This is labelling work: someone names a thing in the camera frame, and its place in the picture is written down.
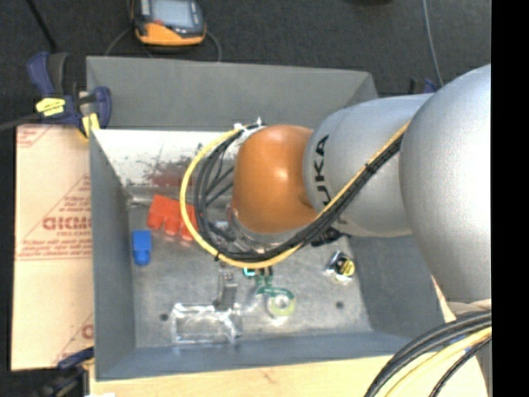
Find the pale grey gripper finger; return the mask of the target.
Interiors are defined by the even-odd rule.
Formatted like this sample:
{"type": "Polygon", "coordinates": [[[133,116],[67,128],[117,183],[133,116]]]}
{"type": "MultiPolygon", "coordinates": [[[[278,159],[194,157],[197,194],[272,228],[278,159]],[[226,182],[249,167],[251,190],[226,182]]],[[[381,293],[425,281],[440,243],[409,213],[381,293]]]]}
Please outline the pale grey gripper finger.
{"type": "Polygon", "coordinates": [[[220,270],[217,284],[217,297],[213,302],[216,309],[234,309],[238,283],[233,271],[220,270]]]}

